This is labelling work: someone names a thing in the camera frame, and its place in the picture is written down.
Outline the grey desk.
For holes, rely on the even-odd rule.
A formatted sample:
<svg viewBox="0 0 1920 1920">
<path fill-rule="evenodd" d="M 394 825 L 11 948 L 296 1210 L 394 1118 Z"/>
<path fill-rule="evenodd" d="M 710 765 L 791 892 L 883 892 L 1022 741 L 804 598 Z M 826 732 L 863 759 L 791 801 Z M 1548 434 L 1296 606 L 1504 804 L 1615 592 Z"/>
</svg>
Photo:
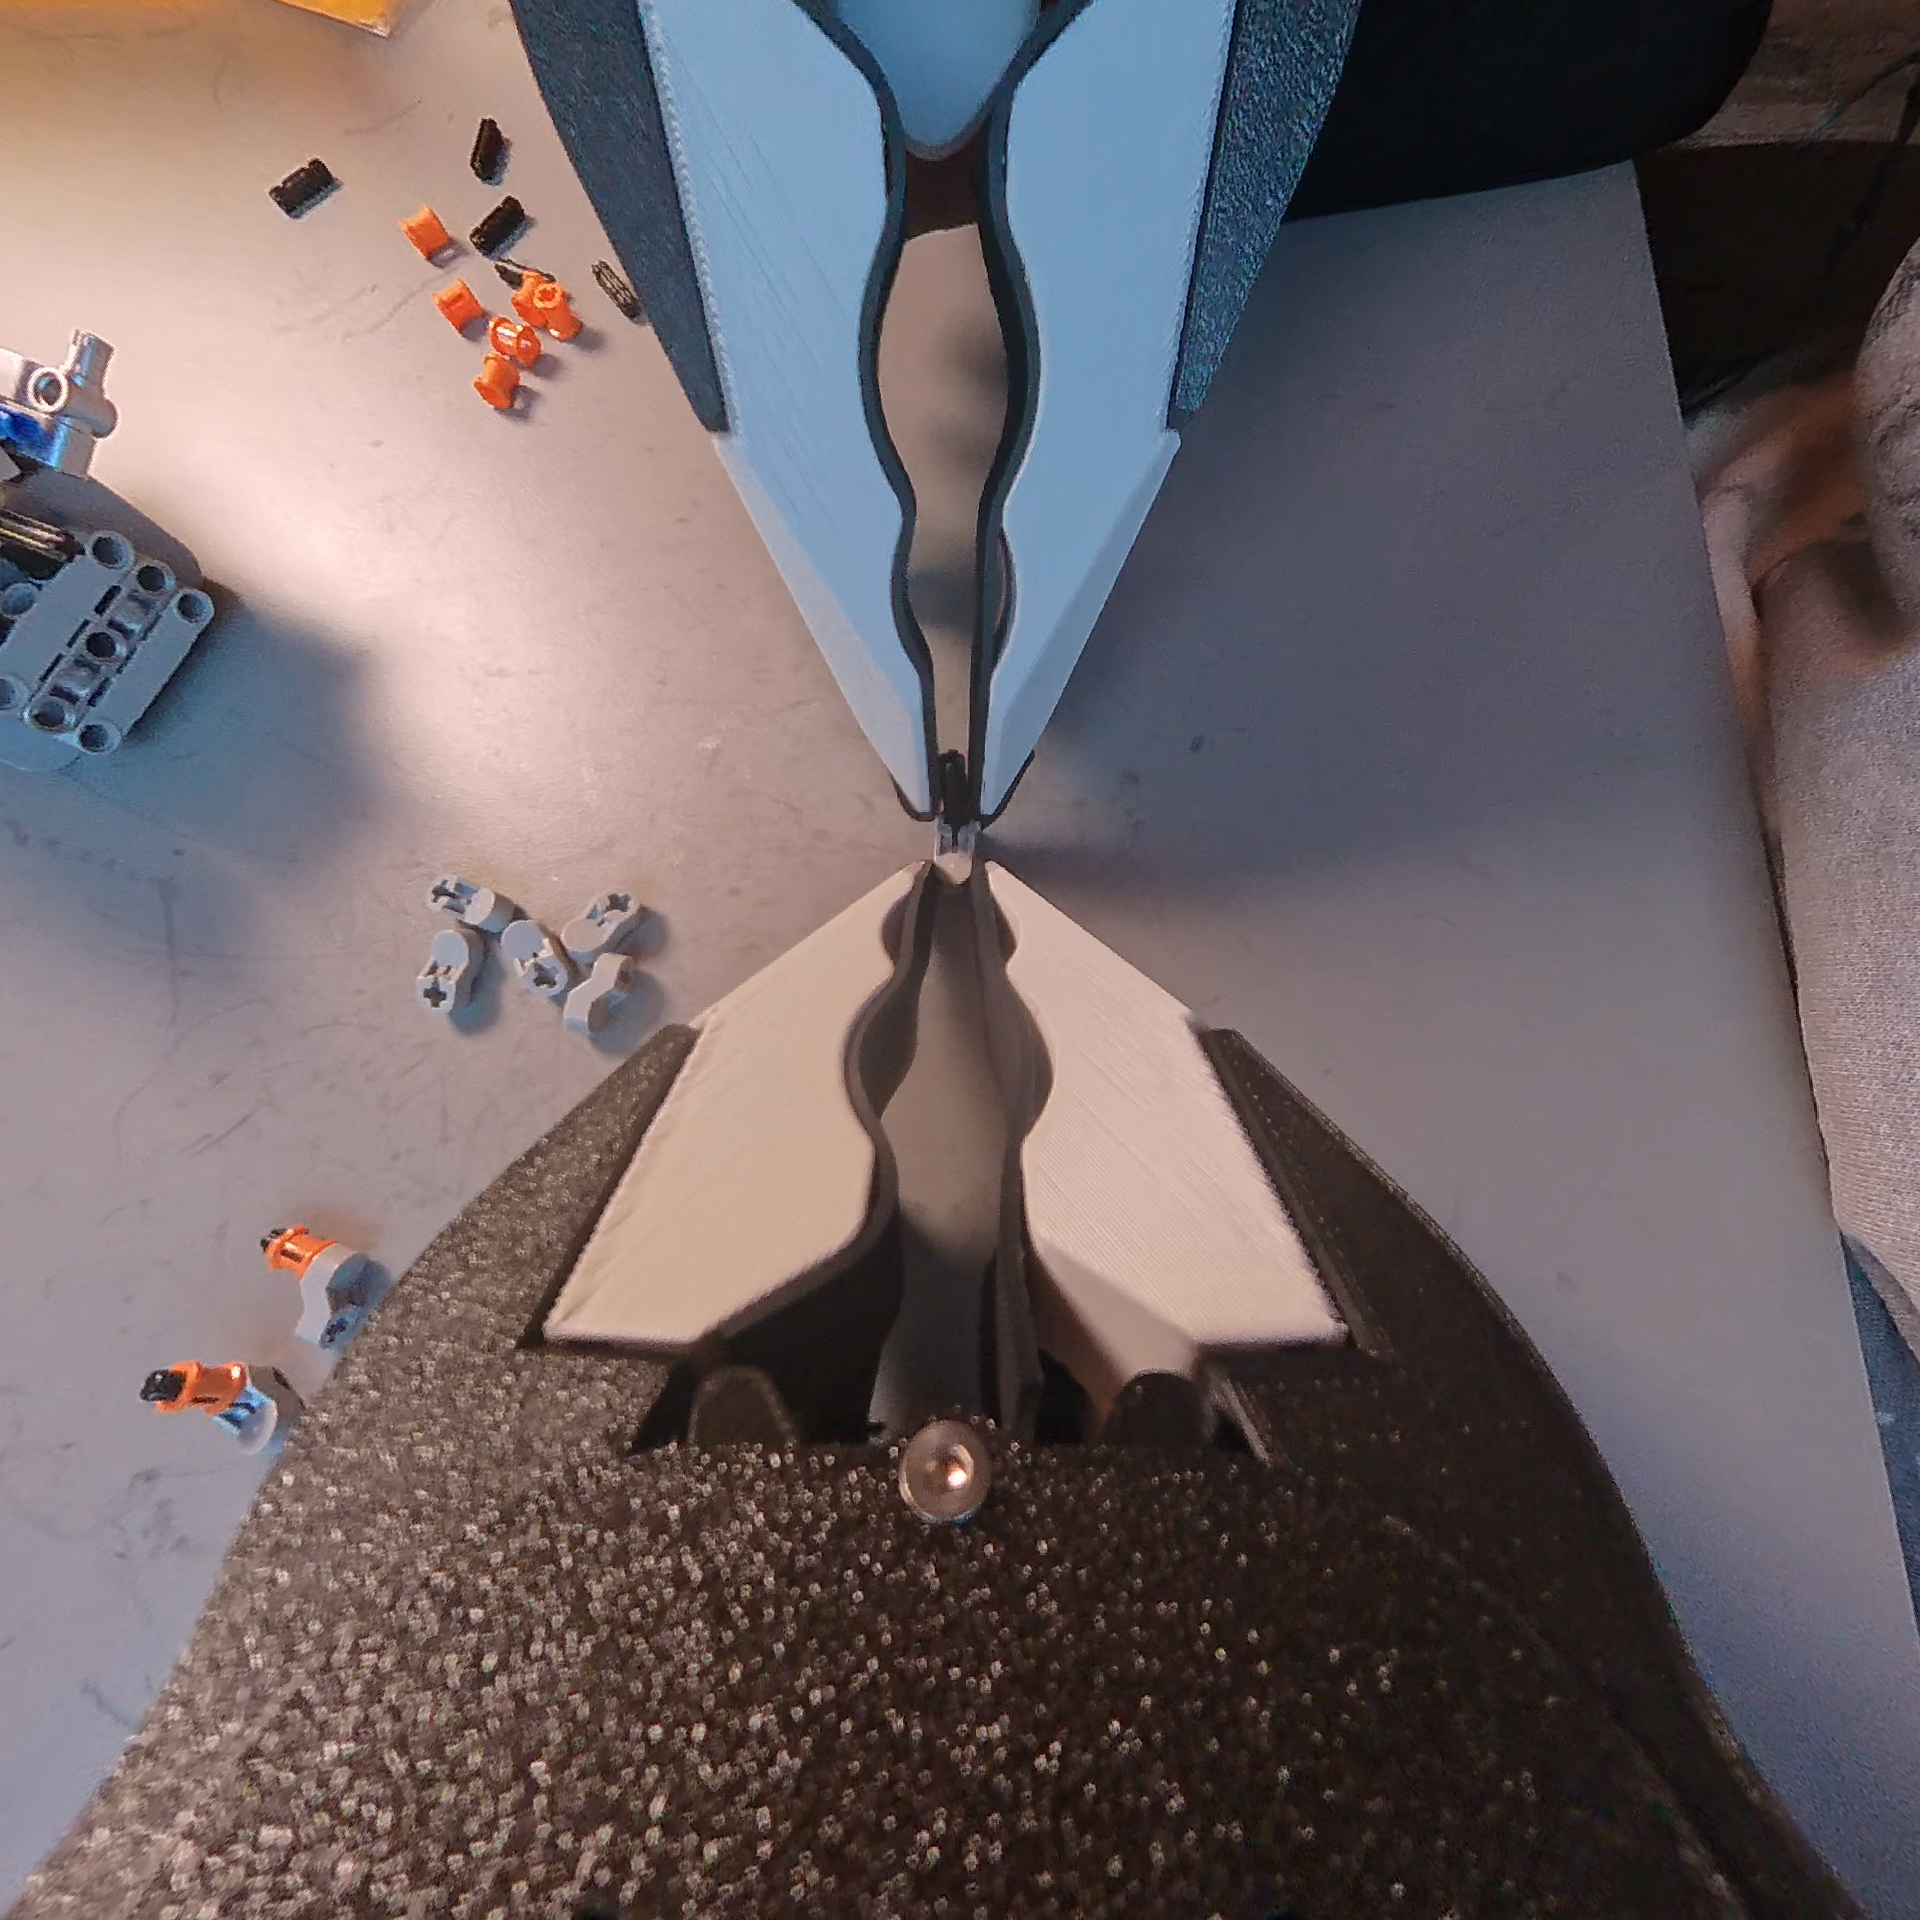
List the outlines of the grey desk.
<svg viewBox="0 0 1920 1920">
<path fill-rule="evenodd" d="M 509 415 L 432 305 L 509 305 L 506 195 L 585 322 Z M 5 6 L 5 346 L 112 345 L 101 513 L 234 600 L 117 755 L 5 771 L 5 1900 L 258 1485 L 141 1376 L 324 1375 L 258 1234 L 401 1271 L 927 842 L 603 256 L 503 6 Z M 1911 1915 L 1914 1625 L 1720 644 L 1629 172 L 1290 226 L 1001 848 L 1504 1293 Z M 441 875 L 633 891 L 634 990 L 588 1037 L 489 956 L 424 1010 Z"/>
</svg>

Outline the brick engine model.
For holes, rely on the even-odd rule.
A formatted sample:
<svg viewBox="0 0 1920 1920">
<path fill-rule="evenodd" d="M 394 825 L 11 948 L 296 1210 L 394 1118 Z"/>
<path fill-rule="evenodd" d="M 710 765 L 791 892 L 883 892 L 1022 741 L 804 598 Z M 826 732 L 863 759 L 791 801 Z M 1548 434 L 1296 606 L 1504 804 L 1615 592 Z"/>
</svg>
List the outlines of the brick engine model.
<svg viewBox="0 0 1920 1920">
<path fill-rule="evenodd" d="M 194 569 L 79 516 L 117 409 L 110 346 L 57 363 L 3 352 L 3 760 L 57 773 L 116 754 L 213 624 Z"/>
</svg>

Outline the assembled grey orange connector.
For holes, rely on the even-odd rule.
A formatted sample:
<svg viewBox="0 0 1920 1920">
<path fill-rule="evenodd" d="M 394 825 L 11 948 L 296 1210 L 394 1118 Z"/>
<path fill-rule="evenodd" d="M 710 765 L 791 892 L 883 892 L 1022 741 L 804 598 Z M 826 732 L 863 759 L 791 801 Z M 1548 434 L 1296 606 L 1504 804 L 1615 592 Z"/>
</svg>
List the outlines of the assembled grey orange connector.
<svg viewBox="0 0 1920 1920">
<path fill-rule="evenodd" d="M 320 1351 L 343 1345 L 370 1310 L 370 1263 L 364 1252 L 306 1226 L 274 1230 L 260 1241 L 269 1269 L 292 1272 L 301 1287 L 296 1337 Z"/>
</svg>

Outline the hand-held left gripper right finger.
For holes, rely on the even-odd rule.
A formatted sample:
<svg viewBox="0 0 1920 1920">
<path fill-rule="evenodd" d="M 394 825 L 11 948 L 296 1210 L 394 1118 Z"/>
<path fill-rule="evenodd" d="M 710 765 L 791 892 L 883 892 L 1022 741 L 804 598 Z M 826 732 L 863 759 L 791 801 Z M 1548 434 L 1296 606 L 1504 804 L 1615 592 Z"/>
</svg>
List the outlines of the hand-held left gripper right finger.
<svg viewBox="0 0 1920 1920">
<path fill-rule="evenodd" d="M 1191 1010 L 1003 867 L 971 878 L 1027 1046 L 1015 1222 L 1043 1355 L 1106 1417 L 1140 1375 L 1343 1343 Z"/>
</svg>

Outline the cluster of orange bushes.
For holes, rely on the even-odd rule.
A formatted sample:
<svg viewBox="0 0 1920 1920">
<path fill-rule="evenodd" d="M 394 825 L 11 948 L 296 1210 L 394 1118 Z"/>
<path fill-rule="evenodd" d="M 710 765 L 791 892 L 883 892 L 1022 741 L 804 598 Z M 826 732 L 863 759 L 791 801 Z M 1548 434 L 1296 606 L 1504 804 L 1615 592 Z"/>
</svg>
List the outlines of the cluster of orange bushes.
<svg viewBox="0 0 1920 1920">
<path fill-rule="evenodd" d="M 501 415 L 515 409 L 523 376 L 539 367 L 547 345 L 575 342 L 585 330 L 571 291 L 557 279 L 530 279 L 518 291 L 508 286 L 508 294 L 509 305 L 496 312 L 466 279 L 446 279 L 432 291 L 432 305 L 442 321 L 458 334 L 482 345 L 482 363 L 471 386 Z"/>
</svg>

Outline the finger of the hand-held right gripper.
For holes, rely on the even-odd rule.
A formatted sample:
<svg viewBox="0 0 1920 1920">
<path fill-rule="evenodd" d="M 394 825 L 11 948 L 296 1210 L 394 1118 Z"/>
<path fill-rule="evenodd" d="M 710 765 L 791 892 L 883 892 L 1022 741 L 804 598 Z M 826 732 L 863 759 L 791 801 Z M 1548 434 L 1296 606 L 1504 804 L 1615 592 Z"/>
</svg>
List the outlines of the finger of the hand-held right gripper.
<svg viewBox="0 0 1920 1920">
<path fill-rule="evenodd" d="M 900 107 L 827 6 L 642 2 L 640 20 L 726 407 L 716 454 L 905 807 L 928 818 L 916 504 L 879 411 Z"/>
<path fill-rule="evenodd" d="M 987 237 L 1021 373 L 984 518 L 1012 600 L 971 699 L 982 818 L 1049 725 L 1179 451 L 1172 382 L 1235 12 L 1068 6 L 995 98 Z"/>
</svg>

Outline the pile of grey connectors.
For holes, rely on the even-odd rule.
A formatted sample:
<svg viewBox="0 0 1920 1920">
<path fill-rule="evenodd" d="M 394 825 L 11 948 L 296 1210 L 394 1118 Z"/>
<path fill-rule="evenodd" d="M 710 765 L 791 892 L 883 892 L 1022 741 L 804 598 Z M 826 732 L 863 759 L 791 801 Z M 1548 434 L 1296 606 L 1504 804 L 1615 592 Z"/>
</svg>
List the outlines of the pile of grey connectors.
<svg viewBox="0 0 1920 1920">
<path fill-rule="evenodd" d="M 437 918 L 414 1001 L 458 1016 L 476 992 L 489 956 L 508 981 L 551 1001 L 571 1033 L 594 1037 L 634 990 L 637 943 L 650 908 L 627 887 L 591 898 L 561 932 L 551 932 L 508 896 L 462 875 L 425 887 Z"/>
</svg>

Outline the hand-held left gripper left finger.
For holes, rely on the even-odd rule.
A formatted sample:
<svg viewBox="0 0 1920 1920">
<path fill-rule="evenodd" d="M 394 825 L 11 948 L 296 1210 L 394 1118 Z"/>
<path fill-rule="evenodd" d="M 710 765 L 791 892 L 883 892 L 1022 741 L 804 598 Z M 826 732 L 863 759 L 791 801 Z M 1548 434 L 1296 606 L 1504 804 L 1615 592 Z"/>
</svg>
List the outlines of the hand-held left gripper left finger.
<svg viewBox="0 0 1920 1920">
<path fill-rule="evenodd" d="M 934 863 L 901 868 L 708 1008 L 547 1341 L 680 1355 L 875 1241 L 898 1199 L 879 1118 L 915 1056 L 936 887 Z"/>
</svg>

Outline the dark cloth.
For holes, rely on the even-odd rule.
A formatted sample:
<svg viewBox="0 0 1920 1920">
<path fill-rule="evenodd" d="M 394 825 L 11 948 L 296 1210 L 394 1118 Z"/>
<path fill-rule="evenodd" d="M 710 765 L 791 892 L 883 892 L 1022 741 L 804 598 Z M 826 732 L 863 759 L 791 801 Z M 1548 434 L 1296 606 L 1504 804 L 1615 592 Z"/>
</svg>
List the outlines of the dark cloth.
<svg viewBox="0 0 1920 1920">
<path fill-rule="evenodd" d="M 1701 127 L 1768 2 L 1365 2 L 1286 221 L 1566 178 Z"/>
</svg>

